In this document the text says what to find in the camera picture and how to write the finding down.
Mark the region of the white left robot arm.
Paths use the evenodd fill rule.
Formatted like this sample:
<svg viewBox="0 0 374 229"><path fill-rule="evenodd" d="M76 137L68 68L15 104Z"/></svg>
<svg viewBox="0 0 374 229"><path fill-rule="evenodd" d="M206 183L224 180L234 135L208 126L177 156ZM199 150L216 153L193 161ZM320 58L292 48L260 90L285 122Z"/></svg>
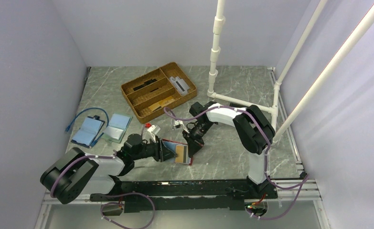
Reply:
<svg viewBox="0 0 374 229"><path fill-rule="evenodd" d="M111 156L88 154L73 147L41 175L40 183L62 204L82 194L103 194L116 200L122 192L119 177L128 174L136 160L149 157L164 162L176 154L157 136L146 140L140 134L129 135L121 149Z"/></svg>

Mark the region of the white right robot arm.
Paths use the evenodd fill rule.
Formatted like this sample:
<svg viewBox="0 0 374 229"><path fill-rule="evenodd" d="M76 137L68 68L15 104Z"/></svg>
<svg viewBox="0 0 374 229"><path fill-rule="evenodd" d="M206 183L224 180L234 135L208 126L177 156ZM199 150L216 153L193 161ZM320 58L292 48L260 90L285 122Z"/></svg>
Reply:
<svg viewBox="0 0 374 229"><path fill-rule="evenodd" d="M185 127L183 137L192 157L204 146L203 136L214 124L225 124L236 129L243 147L249 152L247 191L253 198L261 197L269 185L266 175L268 150L275 136L275 129L256 105L230 107L216 102L201 105L194 103L189 112L196 119L193 127Z"/></svg>

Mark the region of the red leather card holder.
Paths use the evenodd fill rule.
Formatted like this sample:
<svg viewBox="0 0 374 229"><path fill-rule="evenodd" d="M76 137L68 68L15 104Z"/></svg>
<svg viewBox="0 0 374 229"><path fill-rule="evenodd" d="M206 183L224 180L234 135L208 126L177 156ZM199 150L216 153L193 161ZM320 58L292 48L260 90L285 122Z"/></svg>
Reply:
<svg viewBox="0 0 374 229"><path fill-rule="evenodd" d="M177 164L192 165L193 159L188 155L188 145L180 142L163 139L163 143L167 149L175 154L172 161Z"/></svg>

